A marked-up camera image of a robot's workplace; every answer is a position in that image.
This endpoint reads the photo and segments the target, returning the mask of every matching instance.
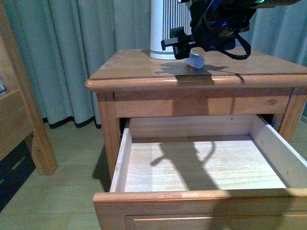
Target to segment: wooden leg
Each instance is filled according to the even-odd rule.
[[[2,1],[0,24],[0,74],[8,84],[8,90],[18,90],[24,101],[25,111],[33,128],[30,151],[36,168],[45,174],[53,174],[58,167],[57,161]]]
[[[115,102],[112,92],[97,93],[97,98],[101,126],[104,133],[106,157],[112,179],[120,146],[119,119],[116,118]]]
[[[280,135],[288,142],[292,140],[292,136],[304,110],[306,100],[307,89],[293,88],[279,129]]]

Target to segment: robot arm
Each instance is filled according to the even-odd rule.
[[[193,47],[206,52],[219,51],[230,58],[244,60],[251,47],[239,33],[249,30],[249,20],[257,8],[273,8],[291,5],[300,0],[178,0],[188,3],[191,14],[191,35],[183,27],[170,31],[170,38],[161,42],[162,49],[172,46],[176,59],[188,58]],[[228,50],[236,47],[236,39],[244,48],[245,55],[234,55]]]

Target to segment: drawer bottom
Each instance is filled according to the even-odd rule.
[[[125,192],[286,188],[250,135],[135,138]]]

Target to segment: wood knot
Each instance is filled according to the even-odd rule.
[[[270,104],[270,105],[273,105],[273,104],[276,104],[277,101],[274,100],[274,99],[269,99],[269,100],[267,100],[267,103]]]

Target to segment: nightstand leg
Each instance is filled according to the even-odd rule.
[[[284,114],[274,114],[271,126],[279,132],[280,126],[283,121]]]
[[[104,134],[106,157],[112,179],[120,146],[119,119],[116,118],[115,102],[112,92],[97,93],[97,98]]]
[[[286,111],[284,113],[279,134],[291,142],[307,100],[306,88],[293,88]]]

